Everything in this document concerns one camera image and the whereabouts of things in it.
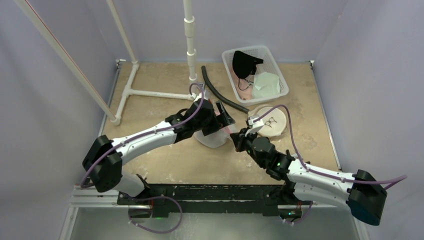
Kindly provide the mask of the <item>pink-rimmed mesh laundry bag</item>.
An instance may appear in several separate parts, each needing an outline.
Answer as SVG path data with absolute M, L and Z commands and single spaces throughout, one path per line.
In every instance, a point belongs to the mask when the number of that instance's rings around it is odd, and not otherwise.
M 230 134 L 236 131 L 236 124 L 229 125 L 220 129 L 219 131 L 212 133 L 208 136 L 204 136 L 202 131 L 196 131 L 194 133 L 194 137 L 197 141 L 208 148 L 218 148 L 226 143 L 228 139 L 230 139 Z

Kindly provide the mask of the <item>pale green bra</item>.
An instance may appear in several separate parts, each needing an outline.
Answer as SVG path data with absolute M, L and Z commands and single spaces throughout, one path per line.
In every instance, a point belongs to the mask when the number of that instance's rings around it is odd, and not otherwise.
M 279 95 L 281 91 L 278 75 L 263 72 L 254 76 L 251 95 L 253 99 L 268 98 Z

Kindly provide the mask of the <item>black bra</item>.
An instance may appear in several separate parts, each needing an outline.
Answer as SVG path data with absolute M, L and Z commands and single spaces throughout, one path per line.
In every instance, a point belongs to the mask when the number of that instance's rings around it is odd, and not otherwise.
M 263 64 L 262 58 L 254 57 L 240 50 L 236 50 L 233 54 L 232 69 L 238 78 L 237 88 L 241 91 L 247 90 L 253 85 L 253 81 L 248 80 L 250 75 L 255 75 L 257 72 L 257 65 Z M 241 88 L 241 80 L 247 83 L 245 88 Z

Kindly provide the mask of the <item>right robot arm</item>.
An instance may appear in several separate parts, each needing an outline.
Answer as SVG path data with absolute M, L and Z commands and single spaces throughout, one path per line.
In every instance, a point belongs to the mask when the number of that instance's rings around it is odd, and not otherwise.
M 230 134 L 237 152 L 246 152 L 271 178 L 284 181 L 280 196 L 288 204 L 320 202 L 349 209 L 352 216 L 372 226 L 381 223 L 387 191 L 367 171 L 338 172 L 311 164 L 278 151 L 267 137 L 246 134 L 246 129 Z

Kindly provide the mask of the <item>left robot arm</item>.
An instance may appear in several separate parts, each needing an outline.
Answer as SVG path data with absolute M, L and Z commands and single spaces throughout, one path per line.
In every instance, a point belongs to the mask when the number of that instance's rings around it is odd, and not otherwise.
M 114 139 L 97 137 L 82 161 L 85 177 L 99 193 L 117 190 L 142 205 L 149 199 L 148 184 L 139 175 L 125 173 L 124 165 L 151 150 L 190 139 L 197 132 L 215 139 L 219 131 L 235 122 L 220 101 L 212 104 L 198 99 L 141 132 Z

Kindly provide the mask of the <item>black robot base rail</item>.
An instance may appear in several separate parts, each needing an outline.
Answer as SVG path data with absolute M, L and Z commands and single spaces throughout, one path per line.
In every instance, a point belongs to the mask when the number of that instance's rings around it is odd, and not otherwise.
M 154 218 L 170 213 L 261 214 L 287 221 L 299 220 L 308 201 L 294 196 L 294 184 L 151 184 L 136 200 L 120 192 L 118 205 L 146 207 Z

